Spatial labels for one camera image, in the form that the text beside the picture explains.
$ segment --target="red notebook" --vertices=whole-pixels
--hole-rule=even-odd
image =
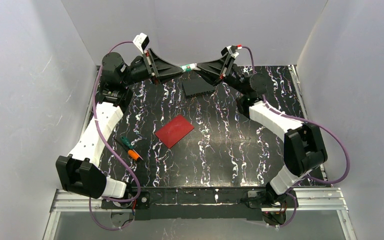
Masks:
[[[190,124],[182,115],[178,115],[158,130],[155,135],[167,146],[167,148],[171,149],[193,129],[194,126],[192,126],[192,124]]]

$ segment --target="white wall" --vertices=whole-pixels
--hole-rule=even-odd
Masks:
[[[384,1],[331,0],[298,61],[310,119],[331,128],[351,156],[344,192],[358,239],[384,239]],[[325,138],[326,171],[344,155]]]
[[[60,1],[0,0],[0,239],[41,239],[96,72]]]
[[[173,64],[211,61],[234,44],[253,50],[257,65],[296,64],[327,0],[62,0],[96,64],[115,43],[148,34]],[[128,63],[138,55],[119,51]],[[236,61],[249,65],[244,51]]]

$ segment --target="gray wall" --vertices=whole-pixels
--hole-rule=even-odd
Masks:
[[[95,72],[59,0],[0,0],[0,239],[42,238]]]
[[[329,1],[298,61],[310,119],[331,128],[351,156],[344,192],[359,239],[384,239],[384,2]],[[344,155],[326,138],[328,176]]]
[[[296,64],[327,0],[62,0],[94,62],[115,43],[148,34],[173,64],[217,59],[234,44],[253,50],[257,65]],[[128,63],[139,51],[123,46]],[[243,51],[236,61],[249,65]]]

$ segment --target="robotic arm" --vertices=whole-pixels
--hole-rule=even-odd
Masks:
[[[123,117],[131,98],[130,85],[150,79],[154,84],[164,84],[184,72],[195,71],[209,84],[221,82],[243,94],[236,99],[239,112],[275,133],[284,142],[284,163],[279,173],[266,184],[265,191],[257,193],[263,204],[283,201],[286,193],[309,172],[327,160],[327,153],[319,127],[283,117],[270,110],[268,102],[262,100],[267,92],[261,73],[244,76],[234,64],[240,45],[227,46],[220,59],[192,63],[182,67],[170,64],[155,52],[146,49],[149,39],[141,33],[133,43],[142,53],[127,65],[117,52],[110,52],[102,59],[102,75],[97,94],[96,107],[99,127],[107,140],[114,126]],[[129,186],[122,181],[106,177],[99,167],[104,149],[95,123],[86,128],[77,145],[68,156],[59,156],[56,168],[62,187],[66,191],[99,198],[126,198]]]

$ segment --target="white arm segment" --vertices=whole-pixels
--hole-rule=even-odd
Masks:
[[[303,122],[276,114],[270,111],[270,107],[272,106],[270,106],[268,102],[266,104],[264,104],[263,101],[255,103],[249,107],[249,118],[268,128],[284,142],[285,133],[287,133],[289,129],[301,127]],[[279,173],[270,181],[270,185],[276,194],[281,195],[309,172],[311,172],[311,170],[301,176],[295,176],[288,170],[286,165],[283,165]]]
[[[96,105],[96,116],[102,135],[105,140],[108,140],[114,127],[122,119],[123,112],[120,107],[115,107],[109,102],[103,102]],[[85,158],[88,158],[90,159],[91,164],[99,168],[100,158],[104,147],[104,142],[98,135],[95,120],[92,119],[80,140],[69,154],[72,155],[73,159],[82,161]],[[126,183],[107,177],[102,197],[121,198],[124,196],[125,191]]]

